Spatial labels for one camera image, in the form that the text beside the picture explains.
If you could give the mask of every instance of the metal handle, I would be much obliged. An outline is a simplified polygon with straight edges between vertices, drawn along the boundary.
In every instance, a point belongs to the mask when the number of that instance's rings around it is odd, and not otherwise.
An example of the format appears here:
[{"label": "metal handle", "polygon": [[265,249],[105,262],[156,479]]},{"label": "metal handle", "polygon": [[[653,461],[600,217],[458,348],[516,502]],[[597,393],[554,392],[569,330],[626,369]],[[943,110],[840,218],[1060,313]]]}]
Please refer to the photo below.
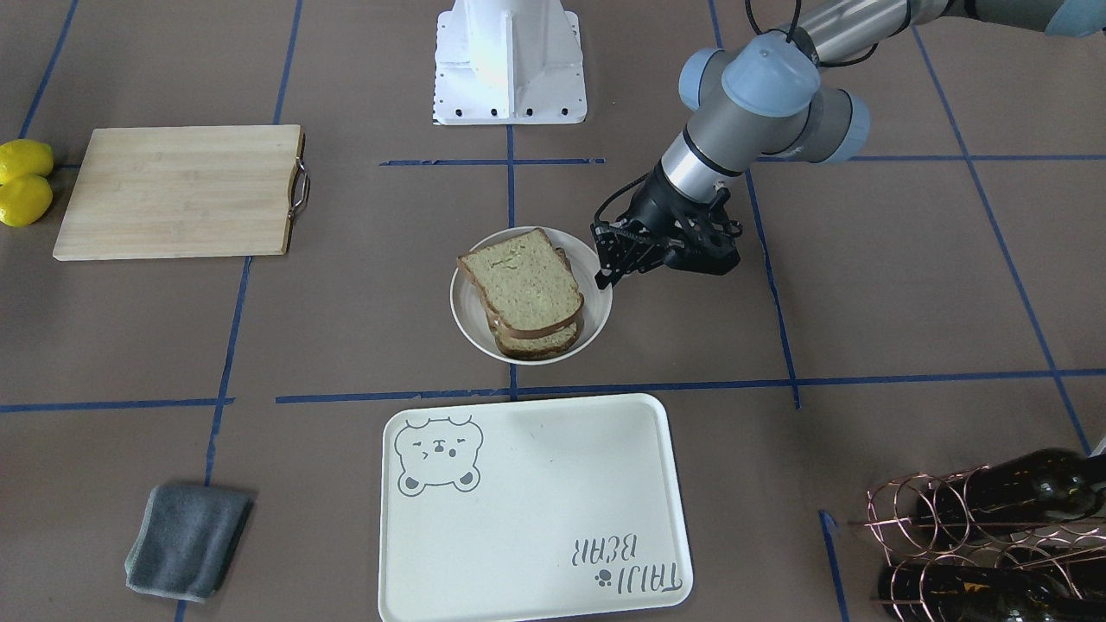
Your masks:
[{"label": "metal handle", "polygon": [[300,156],[295,157],[295,179],[292,180],[292,184],[293,200],[292,207],[288,210],[289,220],[295,220],[303,206],[307,205],[307,195],[311,194],[311,176],[307,173],[307,165],[304,164],[303,158]]}]

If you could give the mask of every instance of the dark green bottle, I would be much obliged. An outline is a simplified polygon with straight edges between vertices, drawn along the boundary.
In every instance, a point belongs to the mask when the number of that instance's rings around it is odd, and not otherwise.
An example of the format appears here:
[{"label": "dark green bottle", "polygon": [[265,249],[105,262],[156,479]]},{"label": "dark green bottle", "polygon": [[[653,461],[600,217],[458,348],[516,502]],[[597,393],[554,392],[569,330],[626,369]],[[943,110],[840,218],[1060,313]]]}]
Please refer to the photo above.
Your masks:
[{"label": "dark green bottle", "polygon": [[1074,599],[1060,582],[1029,570],[909,562],[884,569],[878,593],[887,613],[907,622],[1106,620],[1106,602]]},{"label": "dark green bottle", "polygon": [[1079,595],[1091,600],[1106,600],[1106,551],[1100,549],[1057,548],[1047,545],[1012,547],[1003,551],[998,566],[1011,568],[1031,564],[1030,570],[1042,572],[1067,583],[1071,580]]},{"label": "dark green bottle", "polygon": [[[979,528],[968,532],[968,542],[991,536],[1008,536],[1033,526],[1068,522],[1091,517],[1103,507],[1106,488],[1106,455],[1086,458],[1070,449],[1041,449],[1021,458],[973,473],[968,479],[941,486],[929,500],[946,529],[938,543],[964,535],[963,498]],[[915,523],[933,523],[924,499],[918,500]]]}]

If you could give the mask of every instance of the yellow lemon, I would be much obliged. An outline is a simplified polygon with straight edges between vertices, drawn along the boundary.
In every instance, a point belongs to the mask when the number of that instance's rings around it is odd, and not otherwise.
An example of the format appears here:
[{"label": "yellow lemon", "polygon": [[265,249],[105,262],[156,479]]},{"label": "yellow lemon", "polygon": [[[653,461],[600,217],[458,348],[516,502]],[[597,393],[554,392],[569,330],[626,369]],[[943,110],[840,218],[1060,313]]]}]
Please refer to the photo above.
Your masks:
[{"label": "yellow lemon", "polygon": [[50,175],[54,169],[54,152],[50,145],[19,138],[0,145],[0,184],[23,175]]},{"label": "yellow lemon", "polygon": [[25,227],[46,212],[54,193],[40,175],[24,175],[0,186],[0,222]]}]

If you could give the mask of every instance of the gray towel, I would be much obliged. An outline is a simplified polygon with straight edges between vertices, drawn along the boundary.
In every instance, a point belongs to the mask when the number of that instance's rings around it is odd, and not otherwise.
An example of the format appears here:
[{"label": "gray towel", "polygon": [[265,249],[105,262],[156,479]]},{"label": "gray towel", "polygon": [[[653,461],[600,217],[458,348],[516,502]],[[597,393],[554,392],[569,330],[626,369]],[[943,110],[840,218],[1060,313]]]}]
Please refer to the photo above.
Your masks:
[{"label": "gray towel", "polygon": [[136,592],[204,602],[222,584],[253,500],[202,486],[164,485],[146,504],[123,564]]}]

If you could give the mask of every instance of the bread crust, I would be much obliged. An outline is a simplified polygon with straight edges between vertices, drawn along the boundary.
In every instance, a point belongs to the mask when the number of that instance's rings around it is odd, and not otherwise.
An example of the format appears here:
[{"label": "bread crust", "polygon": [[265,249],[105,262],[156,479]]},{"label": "bread crust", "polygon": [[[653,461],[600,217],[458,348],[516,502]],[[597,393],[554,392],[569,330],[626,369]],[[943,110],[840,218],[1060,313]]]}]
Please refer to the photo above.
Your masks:
[{"label": "bread crust", "polygon": [[581,318],[580,320],[576,320],[575,325],[576,334],[561,345],[543,348],[542,350],[513,350],[503,343],[503,339],[495,326],[492,325],[491,319],[488,320],[488,328],[491,330],[492,336],[495,338],[495,348],[498,348],[504,356],[518,359],[519,361],[544,361],[545,359],[552,359],[564,354],[571,350],[573,345],[576,345],[577,341],[580,341],[580,335],[584,332],[584,319]]},{"label": "bread crust", "polygon": [[[545,238],[545,241],[550,246],[553,246],[553,242],[552,242],[552,240],[550,240],[549,235],[545,232],[545,229],[542,229],[541,227],[536,227],[534,230],[539,231],[539,234],[543,238]],[[581,291],[580,291],[580,284],[577,283],[576,284],[576,298],[578,300],[578,304],[576,305],[576,310],[570,317],[565,318],[564,320],[562,320],[560,322],[556,322],[554,324],[547,325],[547,326],[542,326],[540,329],[532,329],[532,330],[520,330],[520,329],[517,329],[517,328],[508,324],[503,320],[503,317],[500,313],[500,311],[498,309],[495,309],[495,305],[492,304],[488,300],[488,291],[484,290],[483,286],[481,286],[480,281],[476,278],[476,274],[473,274],[468,269],[468,267],[465,265],[465,258],[466,257],[469,257],[469,256],[471,256],[471,255],[473,255],[476,252],[479,252],[481,250],[483,250],[483,249],[482,248],[478,248],[476,250],[471,250],[471,251],[466,252],[465,255],[458,257],[457,258],[457,269],[460,270],[461,273],[465,274],[465,278],[467,278],[469,280],[469,282],[472,283],[472,286],[477,289],[477,294],[480,297],[480,303],[483,305],[484,311],[488,313],[489,321],[492,322],[499,330],[503,331],[508,336],[512,336],[514,339],[538,339],[538,338],[541,338],[541,336],[549,336],[549,335],[555,333],[556,331],[559,331],[559,330],[561,330],[561,329],[563,329],[565,326],[572,325],[574,322],[576,322],[577,320],[580,320],[581,318],[583,318],[583,314],[584,314],[584,294],[581,293]],[[567,259],[562,258],[562,260],[564,261],[565,269],[567,269],[570,271],[570,273],[571,273],[572,269],[568,266]]]}]

